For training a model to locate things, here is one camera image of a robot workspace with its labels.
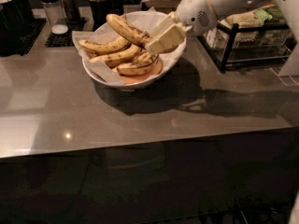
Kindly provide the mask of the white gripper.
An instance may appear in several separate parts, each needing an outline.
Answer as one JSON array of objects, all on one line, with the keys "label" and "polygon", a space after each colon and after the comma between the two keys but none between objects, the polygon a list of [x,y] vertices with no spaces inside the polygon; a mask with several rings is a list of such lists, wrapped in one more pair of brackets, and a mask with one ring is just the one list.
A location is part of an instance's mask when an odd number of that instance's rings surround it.
[{"label": "white gripper", "polygon": [[145,49],[151,54],[175,49],[186,37],[181,23],[191,26],[192,32],[199,36],[216,27],[224,18],[241,11],[245,5],[246,0],[181,0],[176,12],[170,12],[150,31],[155,37]]}]

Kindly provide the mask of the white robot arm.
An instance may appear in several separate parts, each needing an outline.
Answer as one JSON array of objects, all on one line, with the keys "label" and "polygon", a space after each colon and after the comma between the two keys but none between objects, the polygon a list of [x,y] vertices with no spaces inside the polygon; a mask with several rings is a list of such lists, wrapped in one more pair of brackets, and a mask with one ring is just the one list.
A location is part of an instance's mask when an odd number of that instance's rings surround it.
[{"label": "white robot arm", "polygon": [[181,0],[152,31],[146,50],[156,54],[182,43],[186,35],[202,35],[218,22],[238,13],[274,3],[299,42],[299,0]]}]

